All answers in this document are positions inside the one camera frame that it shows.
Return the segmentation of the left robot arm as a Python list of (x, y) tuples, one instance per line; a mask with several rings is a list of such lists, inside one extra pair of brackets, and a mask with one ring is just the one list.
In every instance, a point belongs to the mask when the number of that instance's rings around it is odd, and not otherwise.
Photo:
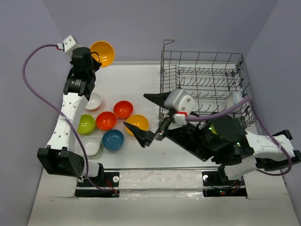
[(83, 178), (99, 186), (104, 181), (103, 165), (76, 153), (75, 143), (80, 141), (77, 128), (95, 87), (100, 63), (93, 59), (89, 48), (79, 47), (72, 51), (71, 65), (53, 135), (45, 148), (38, 149), (37, 157), (50, 175)]

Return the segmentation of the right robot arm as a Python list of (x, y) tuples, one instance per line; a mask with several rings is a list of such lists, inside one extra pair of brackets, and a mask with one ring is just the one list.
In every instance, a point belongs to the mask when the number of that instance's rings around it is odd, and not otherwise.
[(218, 164), (214, 177), (220, 184), (242, 181), (245, 174), (253, 171), (282, 176), (301, 161), (289, 131), (257, 135), (246, 131), (239, 119), (232, 117), (245, 103), (252, 103), (251, 98), (239, 99), (231, 93), (224, 111), (199, 116), (194, 112), (194, 98), (183, 89), (144, 97), (166, 109), (167, 114), (155, 132), (125, 122), (140, 146), (168, 138), (198, 159)]

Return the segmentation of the small yellow bowl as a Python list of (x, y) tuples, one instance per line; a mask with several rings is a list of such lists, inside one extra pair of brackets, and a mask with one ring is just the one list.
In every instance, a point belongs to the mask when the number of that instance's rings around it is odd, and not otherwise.
[(93, 52), (93, 58), (102, 64), (101, 67), (108, 67), (114, 62), (115, 50), (110, 43), (104, 40), (96, 41), (90, 46), (90, 50)]

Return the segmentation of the white round bowl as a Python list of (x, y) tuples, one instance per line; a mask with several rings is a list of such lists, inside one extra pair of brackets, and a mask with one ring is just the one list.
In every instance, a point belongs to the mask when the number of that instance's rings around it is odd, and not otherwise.
[(234, 105), (236, 105), (237, 103), (239, 103), (240, 101), (242, 101), (243, 98), (241, 96), (241, 94), (237, 91), (231, 91), (227, 97), (227, 108), (231, 108)]

